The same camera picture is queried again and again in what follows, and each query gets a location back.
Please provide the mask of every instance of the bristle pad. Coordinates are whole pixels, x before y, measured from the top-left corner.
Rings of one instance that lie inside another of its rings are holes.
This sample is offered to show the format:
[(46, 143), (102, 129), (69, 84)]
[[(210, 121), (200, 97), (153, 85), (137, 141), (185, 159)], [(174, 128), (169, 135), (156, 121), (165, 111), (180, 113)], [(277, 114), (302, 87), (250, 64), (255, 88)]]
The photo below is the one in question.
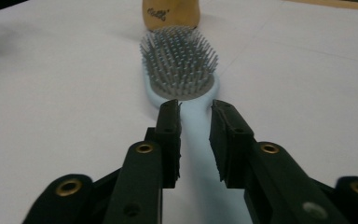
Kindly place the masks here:
[(158, 29), (142, 39), (141, 52), (153, 91), (166, 99), (191, 100), (213, 85), (217, 55), (198, 30)]

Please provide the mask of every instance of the hairbrush bristles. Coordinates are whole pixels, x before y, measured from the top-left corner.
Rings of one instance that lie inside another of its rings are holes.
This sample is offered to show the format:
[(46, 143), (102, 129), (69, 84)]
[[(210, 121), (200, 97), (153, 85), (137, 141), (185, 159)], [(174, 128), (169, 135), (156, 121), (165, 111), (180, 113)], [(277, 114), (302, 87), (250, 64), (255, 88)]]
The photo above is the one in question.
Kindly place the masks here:
[(217, 55), (191, 27), (170, 26), (148, 33), (141, 52), (150, 85), (161, 97), (191, 100), (213, 86)]

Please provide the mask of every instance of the light blue hairbrush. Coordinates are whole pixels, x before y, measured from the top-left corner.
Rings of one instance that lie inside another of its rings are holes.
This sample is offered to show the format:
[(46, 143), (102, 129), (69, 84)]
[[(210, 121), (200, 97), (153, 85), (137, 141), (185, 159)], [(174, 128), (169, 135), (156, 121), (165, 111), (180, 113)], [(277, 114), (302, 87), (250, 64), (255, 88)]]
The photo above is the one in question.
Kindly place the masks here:
[(181, 104), (181, 121), (194, 188), (203, 223), (245, 223), (250, 220), (243, 191), (226, 189), (209, 143), (209, 107), (219, 90), (217, 55), (198, 30), (170, 26), (148, 33), (141, 42), (145, 87), (151, 103), (171, 99)]

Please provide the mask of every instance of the wooden edge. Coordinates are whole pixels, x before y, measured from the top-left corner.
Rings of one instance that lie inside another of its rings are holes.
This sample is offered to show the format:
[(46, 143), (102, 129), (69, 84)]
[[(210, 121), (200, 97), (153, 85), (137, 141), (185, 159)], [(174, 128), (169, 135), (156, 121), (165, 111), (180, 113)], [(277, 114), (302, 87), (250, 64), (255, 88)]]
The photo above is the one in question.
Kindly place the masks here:
[(342, 1), (342, 0), (286, 0), (289, 2), (308, 3), (313, 5), (327, 7), (343, 7), (358, 9), (358, 2)]

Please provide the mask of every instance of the white surface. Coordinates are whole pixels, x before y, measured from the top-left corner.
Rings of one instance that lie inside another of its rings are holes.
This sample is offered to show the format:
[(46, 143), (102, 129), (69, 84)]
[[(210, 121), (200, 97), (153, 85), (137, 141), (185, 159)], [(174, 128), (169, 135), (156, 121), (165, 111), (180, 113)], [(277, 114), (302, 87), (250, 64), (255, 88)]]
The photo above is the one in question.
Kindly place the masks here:
[[(219, 99), (237, 107), (256, 139), (285, 147), (330, 186), (358, 175), (358, 10), (280, 0), (200, 5), (200, 31), (220, 58)], [(144, 33), (135, 0), (31, 0), (0, 11), (0, 223), (21, 223), (61, 175), (96, 180), (116, 170), (155, 125)], [(164, 223), (206, 223), (186, 161), (178, 188), (164, 190)]]

